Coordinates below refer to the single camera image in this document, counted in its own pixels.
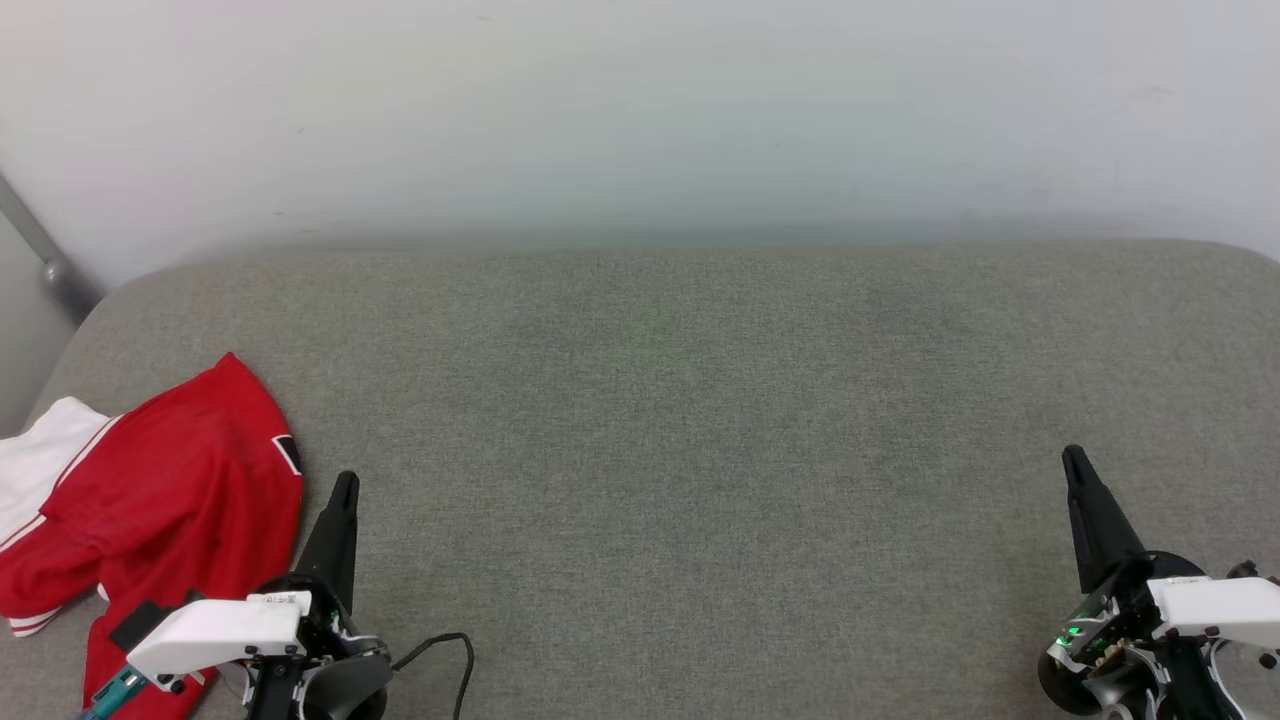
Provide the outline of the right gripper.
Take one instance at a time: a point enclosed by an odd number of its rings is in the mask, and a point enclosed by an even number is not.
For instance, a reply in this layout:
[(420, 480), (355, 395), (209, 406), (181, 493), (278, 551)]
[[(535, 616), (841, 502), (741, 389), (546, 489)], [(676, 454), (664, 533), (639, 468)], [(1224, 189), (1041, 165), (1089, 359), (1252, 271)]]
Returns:
[(1146, 552), (1085, 450), (1062, 450), (1080, 592), (1088, 594), (1039, 656), (1044, 696), (1075, 716), (1175, 716), (1174, 682), (1204, 669), (1204, 639), (1161, 630), (1151, 582), (1201, 579), (1192, 561)]

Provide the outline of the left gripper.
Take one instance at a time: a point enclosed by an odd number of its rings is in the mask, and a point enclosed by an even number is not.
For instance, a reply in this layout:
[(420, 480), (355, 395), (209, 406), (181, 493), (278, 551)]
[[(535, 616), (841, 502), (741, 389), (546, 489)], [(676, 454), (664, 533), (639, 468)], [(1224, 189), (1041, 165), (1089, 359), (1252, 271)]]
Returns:
[(381, 719), (390, 653), (378, 635), (355, 628), (360, 478), (342, 471), (319, 514), (297, 573), (260, 588), (251, 602), (300, 609), (296, 641), (244, 662), (247, 719)]

